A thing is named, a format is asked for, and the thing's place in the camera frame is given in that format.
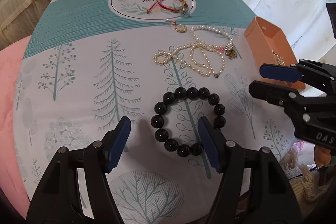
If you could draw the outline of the peach jewelry box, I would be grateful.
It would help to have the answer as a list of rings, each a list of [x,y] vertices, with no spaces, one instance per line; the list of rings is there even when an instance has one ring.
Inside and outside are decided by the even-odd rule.
[[[256,16],[244,31],[257,69],[263,64],[289,66],[297,59],[281,28]]]

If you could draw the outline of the tree print tablecloth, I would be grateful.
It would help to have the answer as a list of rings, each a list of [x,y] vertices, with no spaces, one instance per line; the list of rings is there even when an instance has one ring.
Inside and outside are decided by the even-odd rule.
[[[29,197],[58,148],[85,148],[126,116],[131,133],[108,184],[126,223],[188,223],[209,212],[221,176],[206,154],[155,140],[154,106],[176,88],[207,88],[226,108],[222,133],[281,159],[294,143],[281,108],[248,93],[259,70],[242,0],[52,0],[19,71],[14,140]],[[185,24],[187,32],[166,27]]]

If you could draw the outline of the pink blanket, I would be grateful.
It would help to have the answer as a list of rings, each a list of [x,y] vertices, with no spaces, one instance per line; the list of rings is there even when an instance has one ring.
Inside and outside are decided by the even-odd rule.
[[[27,36],[1,50],[1,188],[23,218],[27,215],[30,202],[14,149],[13,112],[19,68],[29,39]]]

